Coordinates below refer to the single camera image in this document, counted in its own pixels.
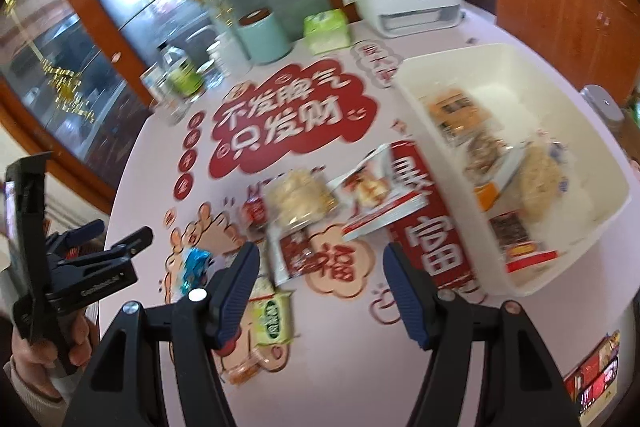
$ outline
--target human hand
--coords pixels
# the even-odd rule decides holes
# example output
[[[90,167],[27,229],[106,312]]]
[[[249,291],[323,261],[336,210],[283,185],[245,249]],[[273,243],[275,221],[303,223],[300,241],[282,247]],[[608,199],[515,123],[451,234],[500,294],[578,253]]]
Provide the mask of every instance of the human hand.
[[[91,358],[92,345],[97,346],[100,339],[98,328],[84,317],[84,310],[78,312],[71,326],[71,338],[76,345],[69,350],[69,360],[84,367]],[[31,346],[14,328],[11,350],[18,376],[32,391],[52,399],[61,398],[47,374],[58,358],[58,350],[51,341],[40,340]]]

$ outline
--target tabletop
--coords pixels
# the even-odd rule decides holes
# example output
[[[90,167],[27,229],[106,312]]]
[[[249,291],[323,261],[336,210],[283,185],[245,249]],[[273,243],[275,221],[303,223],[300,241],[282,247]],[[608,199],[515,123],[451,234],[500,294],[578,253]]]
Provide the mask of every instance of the tabletop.
[[[106,331],[127,300],[150,307],[178,298],[175,265],[184,248],[198,245],[214,255],[235,250],[244,241],[239,207],[269,179],[301,166],[322,169],[332,179],[378,145],[410,140],[411,130],[402,121],[406,108],[392,86],[404,58],[508,42],[535,61],[589,118],[630,185],[630,204],[596,245],[545,288],[520,299],[560,371],[568,373],[640,286],[634,229],[640,184],[624,153],[551,65],[473,13],[455,28],[396,39],[380,38],[365,23],[351,25],[351,31],[356,45],[350,49],[313,56],[298,42],[287,57],[254,68],[244,81],[225,80],[194,103],[176,126],[168,126],[158,114],[147,120],[117,191],[107,244],[144,225],[154,230],[155,240],[134,259],[138,282],[101,302],[101,330]],[[255,104],[233,104],[247,89],[254,90]],[[344,218],[338,215],[334,223],[312,229],[315,245],[340,243],[335,223]],[[388,291],[381,254],[389,240],[388,230],[381,229],[348,242],[355,273],[349,283],[323,271],[284,285],[294,292],[296,338],[289,346],[274,346],[271,364],[249,382],[224,385],[239,426],[404,425],[429,354],[407,337]],[[465,266],[460,264],[455,275],[473,290],[473,276]],[[469,293],[472,298],[481,294],[481,289]],[[485,303],[499,305],[502,300],[488,296]],[[245,319],[242,326],[248,329]],[[236,350],[218,362],[232,367],[252,346],[243,335]],[[161,359],[170,424],[180,426],[184,421],[166,347]],[[461,426],[474,424],[481,371],[482,346],[474,345]]]

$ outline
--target green tissue box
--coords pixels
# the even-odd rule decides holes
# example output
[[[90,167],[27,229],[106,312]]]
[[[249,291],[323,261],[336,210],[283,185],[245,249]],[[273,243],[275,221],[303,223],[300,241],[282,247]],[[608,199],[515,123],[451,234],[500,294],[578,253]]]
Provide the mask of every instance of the green tissue box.
[[[351,46],[349,22],[342,10],[305,17],[305,42],[314,55]]]

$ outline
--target screw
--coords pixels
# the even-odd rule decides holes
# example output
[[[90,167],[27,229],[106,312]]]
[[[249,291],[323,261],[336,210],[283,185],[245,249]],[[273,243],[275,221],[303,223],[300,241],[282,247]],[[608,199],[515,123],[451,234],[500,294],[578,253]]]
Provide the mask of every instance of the screw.
[[[140,303],[135,301],[126,302],[122,307],[122,311],[124,311],[127,315],[133,315],[139,309],[140,309]]]
[[[522,311],[522,306],[520,306],[516,301],[507,301],[504,304],[504,309],[511,315],[517,315]]]
[[[189,292],[189,300],[192,302],[200,302],[207,298],[207,291],[204,288],[196,288]]]
[[[444,288],[442,290],[438,290],[438,299],[441,301],[452,301],[456,298],[456,294],[453,290],[449,290],[448,288]]]

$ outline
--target drawer handle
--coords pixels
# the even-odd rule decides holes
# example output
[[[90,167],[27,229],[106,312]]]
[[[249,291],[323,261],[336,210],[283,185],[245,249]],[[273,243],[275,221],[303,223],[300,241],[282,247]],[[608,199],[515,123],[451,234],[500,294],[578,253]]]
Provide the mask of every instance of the drawer handle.
[[[628,11],[629,13],[631,13],[631,15],[633,15],[634,17],[638,17],[638,14],[636,12],[634,12],[629,6],[627,6],[625,3],[623,3],[622,1],[618,1],[620,3],[620,6],[622,6],[626,11]]]

